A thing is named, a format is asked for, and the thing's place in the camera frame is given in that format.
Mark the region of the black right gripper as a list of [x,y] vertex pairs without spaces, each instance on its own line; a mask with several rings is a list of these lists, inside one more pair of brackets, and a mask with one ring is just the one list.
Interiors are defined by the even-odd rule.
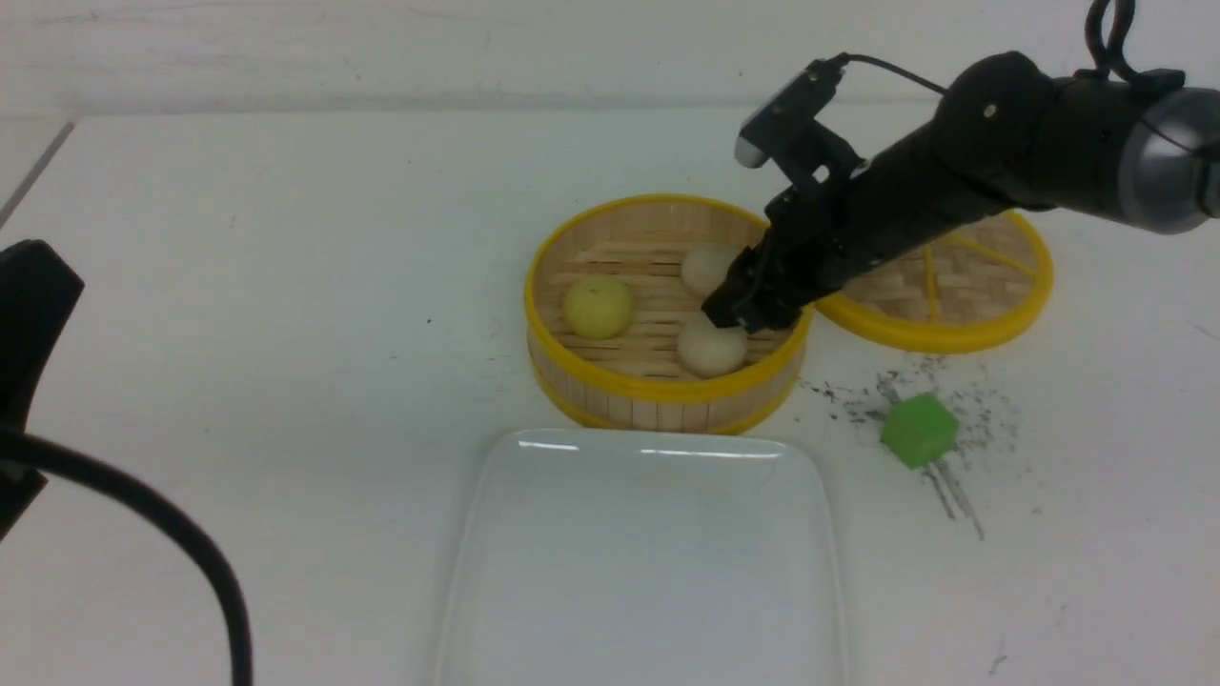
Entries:
[[792,330],[806,305],[1011,208],[999,190],[952,170],[922,125],[841,184],[775,198],[762,243],[738,253],[702,312],[715,330]]

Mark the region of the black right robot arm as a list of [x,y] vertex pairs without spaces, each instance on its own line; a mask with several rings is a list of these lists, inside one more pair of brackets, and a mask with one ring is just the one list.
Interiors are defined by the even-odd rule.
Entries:
[[1218,217],[1218,92],[1154,70],[1044,74],[997,52],[939,90],[931,120],[861,157],[819,121],[855,52],[806,65],[741,126],[745,168],[789,184],[702,303],[720,330],[791,330],[806,305],[960,227],[1065,209],[1174,236]]

